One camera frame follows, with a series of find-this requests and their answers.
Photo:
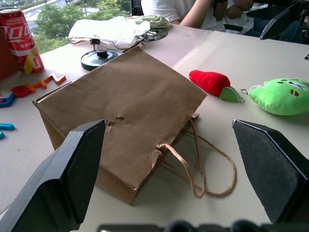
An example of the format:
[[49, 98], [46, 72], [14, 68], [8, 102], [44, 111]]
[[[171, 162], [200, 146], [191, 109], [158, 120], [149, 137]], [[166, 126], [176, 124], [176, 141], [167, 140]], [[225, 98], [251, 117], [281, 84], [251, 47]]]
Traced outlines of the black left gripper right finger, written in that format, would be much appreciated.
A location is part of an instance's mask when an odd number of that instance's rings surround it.
[[309, 160], [279, 131], [232, 123], [247, 177], [272, 223], [309, 221]]

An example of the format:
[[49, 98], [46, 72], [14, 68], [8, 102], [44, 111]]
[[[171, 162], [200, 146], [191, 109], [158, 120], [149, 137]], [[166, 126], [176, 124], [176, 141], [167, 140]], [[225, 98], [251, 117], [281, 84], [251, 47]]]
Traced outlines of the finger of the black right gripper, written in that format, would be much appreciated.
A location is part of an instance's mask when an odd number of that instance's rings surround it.
[[273, 39], [296, 21], [305, 28], [305, 37], [309, 37], [309, 1], [293, 0], [291, 5], [274, 16], [263, 29], [260, 40]]

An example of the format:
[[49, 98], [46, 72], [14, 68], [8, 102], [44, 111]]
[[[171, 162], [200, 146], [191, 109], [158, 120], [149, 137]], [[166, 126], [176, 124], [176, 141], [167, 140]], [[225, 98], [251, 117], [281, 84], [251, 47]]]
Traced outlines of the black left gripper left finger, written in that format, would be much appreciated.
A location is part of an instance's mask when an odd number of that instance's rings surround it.
[[22, 188], [0, 220], [0, 230], [78, 230], [85, 219], [98, 175], [104, 132], [104, 120], [70, 131]]

